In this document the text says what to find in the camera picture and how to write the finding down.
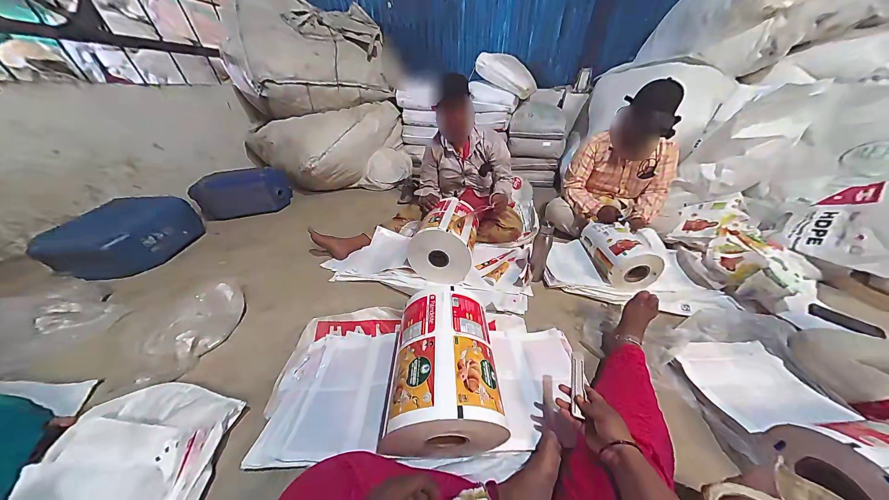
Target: plaid shirt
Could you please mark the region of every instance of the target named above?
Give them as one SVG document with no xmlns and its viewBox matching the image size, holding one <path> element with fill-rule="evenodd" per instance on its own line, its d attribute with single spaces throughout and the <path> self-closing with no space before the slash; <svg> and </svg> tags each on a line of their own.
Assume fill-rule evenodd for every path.
<svg viewBox="0 0 889 500">
<path fill-rule="evenodd" d="M 640 161 L 617 158 L 610 164 L 612 154 L 608 132 L 594 135 L 581 146 L 565 173 L 565 200 L 576 214 L 587 218 L 595 217 L 599 208 L 609 205 L 608 198 L 632 200 L 629 217 L 650 222 L 661 210 L 667 189 L 676 179 L 679 146 L 661 139 L 652 155 Z"/>
</svg>

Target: bangle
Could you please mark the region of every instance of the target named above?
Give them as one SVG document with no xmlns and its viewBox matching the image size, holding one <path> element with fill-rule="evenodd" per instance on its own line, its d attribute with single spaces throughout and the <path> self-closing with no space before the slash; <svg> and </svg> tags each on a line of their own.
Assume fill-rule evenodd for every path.
<svg viewBox="0 0 889 500">
<path fill-rule="evenodd" d="M 603 446 L 602 449 L 599 450 L 599 455 L 602 455 L 606 450 L 608 450 L 608 448 L 613 448 L 613 447 L 620 446 L 620 445 L 633 447 L 633 448 L 639 450 L 639 453 L 642 453 L 642 448 L 640 448 L 639 445 L 634 443 L 633 441 L 616 440 L 616 441 L 612 441 L 612 442 L 606 444 L 605 446 Z"/>
<path fill-rule="evenodd" d="M 623 343 L 634 343 L 639 349 L 642 349 L 642 343 L 638 341 L 638 339 L 631 337 L 629 335 L 619 335 L 617 340 Z"/>
</svg>

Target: man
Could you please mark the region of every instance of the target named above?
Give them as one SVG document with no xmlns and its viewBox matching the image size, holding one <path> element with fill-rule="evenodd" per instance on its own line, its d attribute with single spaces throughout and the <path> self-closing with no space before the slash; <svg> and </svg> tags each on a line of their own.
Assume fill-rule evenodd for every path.
<svg viewBox="0 0 889 500">
<path fill-rule="evenodd" d="M 594 135 L 574 154 L 563 198 L 547 205 L 546 219 L 577 237 L 587 222 L 620 220 L 638 230 L 661 210 L 676 178 L 679 147 L 671 137 L 685 91 L 672 78 L 645 84 L 618 110 L 611 130 Z"/>
<path fill-rule="evenodd" d="M 521 236 L 522 221 L 509 206 L 512 171 L 506 142 L 493 130 L 475 126 L 475 111 L 465 76 L 448 73 L 442 78 L 440 98 L 434 107 L 438 133 L 423 155 L 420 187 L 413 200 L 382 227 L 400 231 L 419 221 L 442 198 L 460 198 L 473 208 L 491 207 L 481 215 L 476 241 L 506 243 Z M 308 230 L 312 241 L 342 260 L 371 244 L 373 232 L 336 238 Z"/>
</svg>

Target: water bottle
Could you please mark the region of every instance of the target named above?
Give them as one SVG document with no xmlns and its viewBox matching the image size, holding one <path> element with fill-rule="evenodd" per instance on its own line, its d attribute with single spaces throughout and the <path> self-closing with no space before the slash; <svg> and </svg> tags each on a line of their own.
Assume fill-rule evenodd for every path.
<svg viewBox="0 0 889 500">
<path fill-rule="evenodd" d="M 543 279 L 543 271 L 547 269 L 547 256 L 553 246 L 553 226 L 549 222 L 541 225 L 541 230 L 534 237 L 534 246 L 531 251 L 531 281 L 537 282 Z"/>
</svg>

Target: red pants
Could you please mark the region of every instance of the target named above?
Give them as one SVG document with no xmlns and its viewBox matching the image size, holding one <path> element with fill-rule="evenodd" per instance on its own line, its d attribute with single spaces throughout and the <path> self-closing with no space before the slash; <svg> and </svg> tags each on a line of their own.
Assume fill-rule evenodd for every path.
<svg viewBox="0 0 889 500">
<path fill-rule="evenodd" d="M 654 396 L 642 350 L 625 344 L 608 357 L 596 390 L 621 414 L 648 463 L 673 488 L 673 445 Z M 414 469 L 372 453 L 353 452 L 328 458 L 309 468 L 286 489 L 280 500 L 364 500 L 384 480 L 415 472 L 429 474 L 445 500 L 478 486 L 447 472 Z M 492 483 L 488 490 L 496 498 L 496 487 Z M 578 500 L 616 497 L 607 471 L 582 437 L 574 450 L 563 455 L 553 497 Z"/>
</svg>

